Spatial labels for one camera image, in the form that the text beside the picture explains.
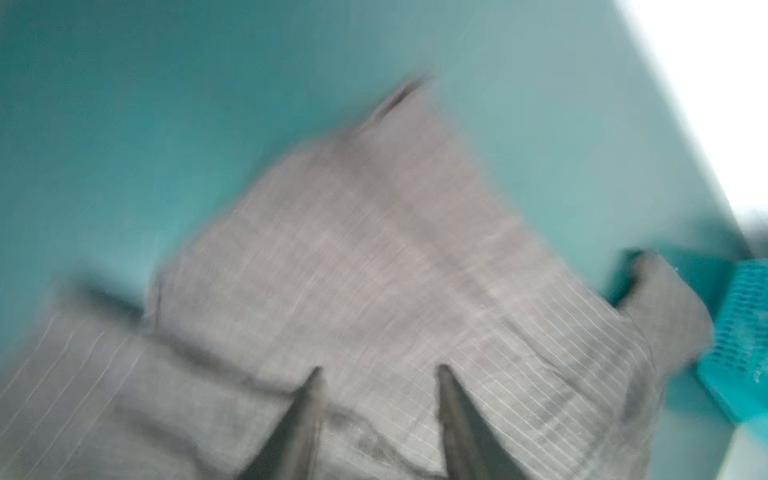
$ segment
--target gray cloth draped over basket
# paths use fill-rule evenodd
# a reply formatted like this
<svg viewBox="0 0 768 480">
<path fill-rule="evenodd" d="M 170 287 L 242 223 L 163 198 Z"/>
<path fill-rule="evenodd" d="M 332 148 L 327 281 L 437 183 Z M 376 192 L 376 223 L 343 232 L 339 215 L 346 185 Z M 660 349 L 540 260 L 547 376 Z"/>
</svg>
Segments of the gray cloth draped over basket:
<svg viewBox="0 0 768 480">
<path fill-rule="evenodd" d="M 530 478 L 645 478 L 654 361 L 685 359 L 494 198 L 426 96 L 277 163 L 163 268 L 141 334 L 57 300 L 0 390 L 0 472 L 232 478 L 320 365 L 320 478 L 444 475 L 446 363 Z"/>
</svg>

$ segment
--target gray garment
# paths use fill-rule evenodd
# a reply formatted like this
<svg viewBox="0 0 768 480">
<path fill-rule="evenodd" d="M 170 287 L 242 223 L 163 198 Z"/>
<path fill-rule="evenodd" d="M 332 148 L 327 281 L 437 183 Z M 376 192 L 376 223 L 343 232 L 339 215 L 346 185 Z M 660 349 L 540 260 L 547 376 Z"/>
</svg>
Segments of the gray garment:
<svg viewBox="0 0 768 480">
<path fill-rule="evenodd" d="M 231 476 L 287 407 L 253 386 L 322 365 L 346 419 L 323 433 L 322 474 L 424 478 L 443 471 L 434 371 L 448 363 L 531 478 L 644 478 L 664 376 L 643 333 L 500 205 L 426 103 L 408 85 L 289 154 L 164 268 L 144 326 L 215 360 L 202 370 L 134 334 L 91 355 L 96 331 L 68 333 L 87 308 L 51 327 L 3 387 L 0 412 L 22 413 L 0 427 L 14 455 L 0 468 Z M 62 350 L 37 380 L 50 359 L 35 356 Z"/>
</svg>

